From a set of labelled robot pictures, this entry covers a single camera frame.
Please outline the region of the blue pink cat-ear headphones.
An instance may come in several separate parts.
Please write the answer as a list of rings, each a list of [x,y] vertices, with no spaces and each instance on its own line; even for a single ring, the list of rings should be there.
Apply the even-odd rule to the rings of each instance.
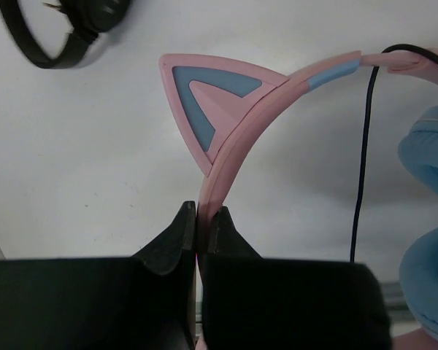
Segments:
[[[301,96],[362,66],[438,85],[438,48],[397,44],[382,53],[334,56],[283,75],[211,55],[168,54],[159,67],[170,108],[185,143],[204,174],[197,211],[198,259],[212,240],[211,221],[237,173],[266,128]],[[438,349],[438,228],[406,251],[399,281],[420,329],[399,336],[397,349]]]

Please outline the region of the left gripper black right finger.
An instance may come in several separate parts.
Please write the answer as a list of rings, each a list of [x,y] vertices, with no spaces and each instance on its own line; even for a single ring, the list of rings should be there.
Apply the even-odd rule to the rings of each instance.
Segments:
[[[223,207],[203,261],[208,349],[390,349],[380,285],[359,263],[261,257]]]

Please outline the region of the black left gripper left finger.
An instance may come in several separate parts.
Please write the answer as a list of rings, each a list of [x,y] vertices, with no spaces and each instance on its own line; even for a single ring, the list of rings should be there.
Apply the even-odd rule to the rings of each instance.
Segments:
[[[0,260],[0,349],[193,349],[196,206],[127,257]]]

